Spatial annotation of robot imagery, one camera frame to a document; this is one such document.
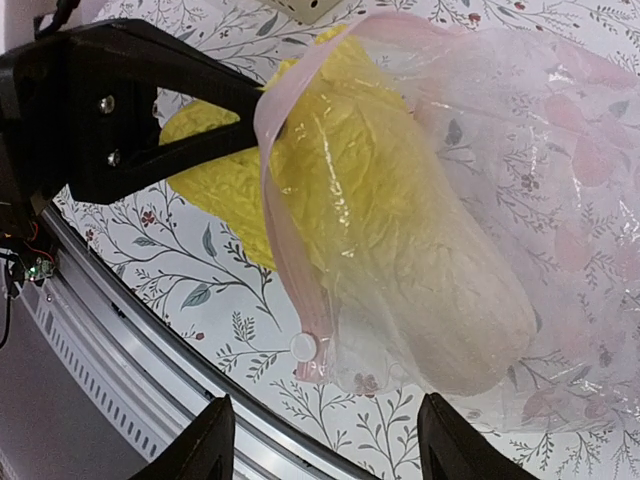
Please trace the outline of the toy napa cabbage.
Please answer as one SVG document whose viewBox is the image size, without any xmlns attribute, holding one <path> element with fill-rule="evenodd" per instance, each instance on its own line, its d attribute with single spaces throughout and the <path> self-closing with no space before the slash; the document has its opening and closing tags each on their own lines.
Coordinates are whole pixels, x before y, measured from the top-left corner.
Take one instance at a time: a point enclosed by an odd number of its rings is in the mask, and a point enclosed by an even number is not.
<svg viewBox="0 0 640 480">
<path fill-rule="evenodd" d="M 301 325 L 296 378 L 364 396 L 498 385 L 533 309 L 359 39 L 337 27 L 283 61 L 256 126 L 256 147 L 169 185 L 277 272 Z"/>
</svg>

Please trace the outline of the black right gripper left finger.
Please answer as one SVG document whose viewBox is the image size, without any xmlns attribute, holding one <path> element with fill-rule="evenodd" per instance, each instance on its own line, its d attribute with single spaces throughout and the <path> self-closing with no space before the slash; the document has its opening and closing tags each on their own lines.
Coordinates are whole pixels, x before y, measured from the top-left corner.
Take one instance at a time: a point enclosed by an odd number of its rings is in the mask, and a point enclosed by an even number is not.
<svg viewBox="0 0 640 480">
<path fill-rule="evenodd" d="M 234 441 L 230 396 L 216 397 L 157 459 L 130 480 L 232 480 Z"/>
</svg>

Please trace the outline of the clear zip top bag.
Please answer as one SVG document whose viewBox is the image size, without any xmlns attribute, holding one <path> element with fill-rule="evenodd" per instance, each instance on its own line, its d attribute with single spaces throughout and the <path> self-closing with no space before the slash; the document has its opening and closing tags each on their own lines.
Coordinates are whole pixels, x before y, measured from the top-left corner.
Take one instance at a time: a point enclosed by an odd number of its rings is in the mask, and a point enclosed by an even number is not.
<svg viewBox="0 0 640 480">
<path fill-rule="evenodd" d="M 254 116 L 299 381 L 500 429 L 639 417 L 639 80 L 549 34 L 370 16 Z"/>
</svg>

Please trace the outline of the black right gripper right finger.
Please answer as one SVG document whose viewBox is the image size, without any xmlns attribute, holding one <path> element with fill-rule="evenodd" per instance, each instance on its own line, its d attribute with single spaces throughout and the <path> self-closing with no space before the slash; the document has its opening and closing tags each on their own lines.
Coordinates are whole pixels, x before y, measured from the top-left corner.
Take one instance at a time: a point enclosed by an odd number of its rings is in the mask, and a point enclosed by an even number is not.
<svg viewBox="0 0 640 480">
<path fill-rule="evenodd" d="M 440 394 L 426 394 L 418 412 L 423 479 L 536 480 L 496 450 Z"/>
</svg>

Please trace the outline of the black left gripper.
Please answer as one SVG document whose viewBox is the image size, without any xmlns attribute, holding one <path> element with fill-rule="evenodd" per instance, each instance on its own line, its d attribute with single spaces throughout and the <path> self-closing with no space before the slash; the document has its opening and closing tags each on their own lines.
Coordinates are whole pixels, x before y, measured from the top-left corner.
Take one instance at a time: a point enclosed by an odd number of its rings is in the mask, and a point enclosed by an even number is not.
<svg viewBox="0 0 640 480">
<path fill-rule="evenodd" d="M 160 180 L 257 145 L 249 121 L 138 150 L 115 166 L 85 167 L 77 69 L 137 81 L 223 108 L 254 108 L 260 85 L 141 19 L 55 33 L 1 55 L 1 218 L 32 220 L 68 185 L 82 202 L 108 205 Z"/>
</svg>

